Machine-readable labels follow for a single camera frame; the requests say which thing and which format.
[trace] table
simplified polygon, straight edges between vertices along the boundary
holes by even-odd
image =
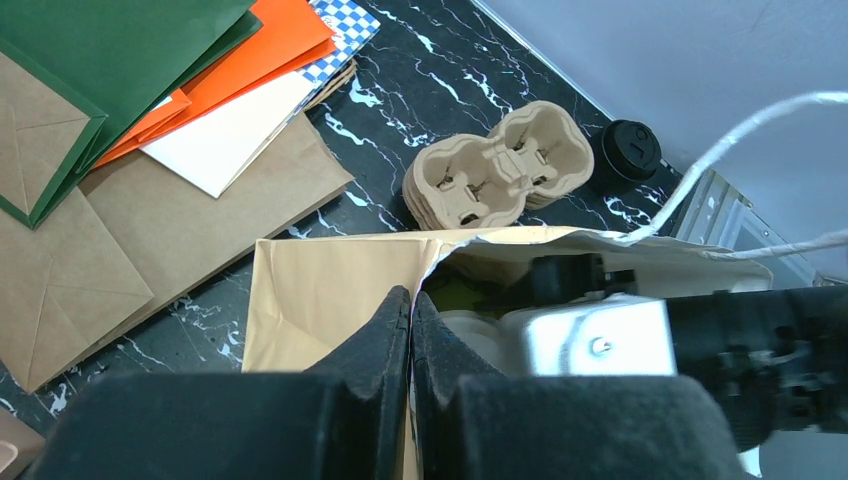
[[[561,105],[586,135],[610,122],[467,0],[361,2],[381,31],[357,58],[356,78],[309,113],[356,180],[281,238],[417,228],[400,196],[417,152],[456,133],[486,135],[533,100]],[[650,221],[678,181],[663,168],[620,197],[583,187],[519,223],[630,231]],[[0,370],[0,404],[44,434],[98,375],[239,370],[251,273],[248,256],[32,396]]]

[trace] black lid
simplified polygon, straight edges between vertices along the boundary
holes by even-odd
[[[616,120],[601,135],[604,156],[626,180],[647,180],[659,168],[660,142],[645,124]]]

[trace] bolt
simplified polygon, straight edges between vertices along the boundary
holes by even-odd
[[[603,357],[609,354],[612,350],[612,342],[607,340],[604,337],[598,337],[592,340],[589,344],[589,348],[592,352],[592,355],[596,357]]]

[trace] open paper bag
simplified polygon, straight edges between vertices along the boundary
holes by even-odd
[[[699,252],[717,247],[652,237],[630,247],[607,233],[573,227],[405,232],[256,245],[244,371],[299,371],[341,344],[394,285],[416,295],[442,261],[500,283],[517,279],[530,260],[600,253],[610,270],[633,269],[639,294],[679,297],[765,290],[771,274],[753,261],[719,262]],[[414,478],[407,432],[405,478]]]

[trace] white wall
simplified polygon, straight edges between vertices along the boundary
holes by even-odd
[[[651,126],[685,169],[754,110],[848,89],[848,1],[482,0],[614,117]],[[848,227],[848,107],[805,112],[717,170],[788,241]],[[848,278],[848,249],[808,254]]]

